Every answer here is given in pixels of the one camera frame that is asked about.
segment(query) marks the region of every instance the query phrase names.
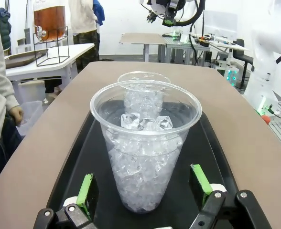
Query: amber liquid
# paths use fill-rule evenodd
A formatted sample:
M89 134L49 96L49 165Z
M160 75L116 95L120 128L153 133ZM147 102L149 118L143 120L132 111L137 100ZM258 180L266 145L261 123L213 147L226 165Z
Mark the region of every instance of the amber liquid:
M34 11L34 25L46 31L42 41L56 41L65 33L65 6L54 6Z

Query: brown table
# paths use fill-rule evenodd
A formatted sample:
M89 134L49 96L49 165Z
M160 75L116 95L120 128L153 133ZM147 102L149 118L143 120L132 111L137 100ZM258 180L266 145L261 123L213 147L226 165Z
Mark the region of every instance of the brown table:
M49 106L0 175L0 229L31 229L89 113L94 93L130 71L164 74L192 92L227 156L239 189L252 190L281 229L281 143L215 70L144 62L90 63Z
M165 58L165 40L163 37L156 33L137 33L137 32L128 32L122 35L120 43L129 43L129 44L143 44L143 58L145 62L149 62L149 47L151 44L159 45L159 56L162 58L162 62Z

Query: glass jar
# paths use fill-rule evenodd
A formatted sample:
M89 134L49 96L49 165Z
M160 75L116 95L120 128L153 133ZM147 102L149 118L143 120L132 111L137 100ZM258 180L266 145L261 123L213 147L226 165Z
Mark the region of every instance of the glass jar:
M40 41L56 41L63 37L65 27L64 0L34 0L34 26Z

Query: wooden tray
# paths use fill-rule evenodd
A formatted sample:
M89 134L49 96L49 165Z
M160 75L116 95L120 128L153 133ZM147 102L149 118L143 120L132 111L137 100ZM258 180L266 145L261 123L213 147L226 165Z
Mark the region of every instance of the wooden tray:
M41 58L42 56L45 56L47 52L48 50L46 49L36 51L36 57ZM5 61L6 61L6 69L28 65L33 61L35 61L34 51L23 52L23 53L9 56L8 58L5 59Z

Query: camouflage pants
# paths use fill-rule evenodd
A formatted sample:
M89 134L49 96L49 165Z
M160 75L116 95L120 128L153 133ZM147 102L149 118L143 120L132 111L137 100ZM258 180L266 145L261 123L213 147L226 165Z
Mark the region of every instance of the camouflage pants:
M99 61L97 30L80 33L74 36L74 44L94 43L94 47L76 59L78 73L90 62Z

